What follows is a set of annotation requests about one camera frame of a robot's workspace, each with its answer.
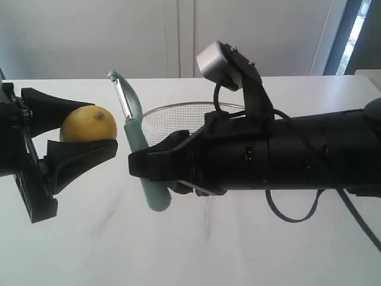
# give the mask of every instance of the white table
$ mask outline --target white table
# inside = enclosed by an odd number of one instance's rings
[[[143,110],[211,100],[205,79],[133,79]],[[56,218],[30,224],[12,177],[0,178],[1,285],[380,285],[381,255],[334,191],[316,214],[289,224],[269,209],[263,191],[222,197],[173,194],[170,208],[147,207],[139,179],[129,176],[124,118],[109,80],[15,80],[56,97],[93,102],[118,123],[117,157],[88,171],[57,195]],[[290,116],[362,108],[379,97],[366,77],[268,77],[274,104]],[[242,104],[241,92],[221,101]],[[40,157],[46,139],[35,139]],[[314,191],[278,191],[290,217],[303,217]],[[381,199],[354,204],[381,237]]]

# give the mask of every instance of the yellow lemon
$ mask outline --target yellow lemon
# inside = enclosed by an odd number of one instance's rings
[[[61,126],[62,142],[91,142],[116,139],[117,124],[103,107],[83,106],[70,113]]]

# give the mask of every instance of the white cabinet door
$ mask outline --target white cabinet door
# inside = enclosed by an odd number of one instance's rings
[[[178,77],[176,0],[2,0],[8,79]]]
[[[221,40],[238,46],[263,76],[302,76],[324,69],[346,0],[179,0],[180,57],[189,57],[185,25],[194,27],[194,53]],[[183,18],[193,2],[194,18]],[[194,62],[194,74],[200,76]]]

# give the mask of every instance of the light blue handle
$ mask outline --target light blue handle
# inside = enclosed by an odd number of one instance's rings
[[[126,131],[127,140],[132,152],[149,147],[142,131],[141,118],[127,119],[124,131]],[[163,183],[151,182],[144,178],[140,180],[142,181],[146,201],[152,210],[161,212],[171,204],[171,195]]]

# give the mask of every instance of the wire mesh strainer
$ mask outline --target wire mesh strainer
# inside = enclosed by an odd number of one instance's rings
[[[245,107],[220,103],[224,111],[234,113]],[[183,102],[155,108],[143,114],[142,130],[149,146],[153,146],[178,130],[192,134],[204,125],[204,115],[214,111],[213,102]]]

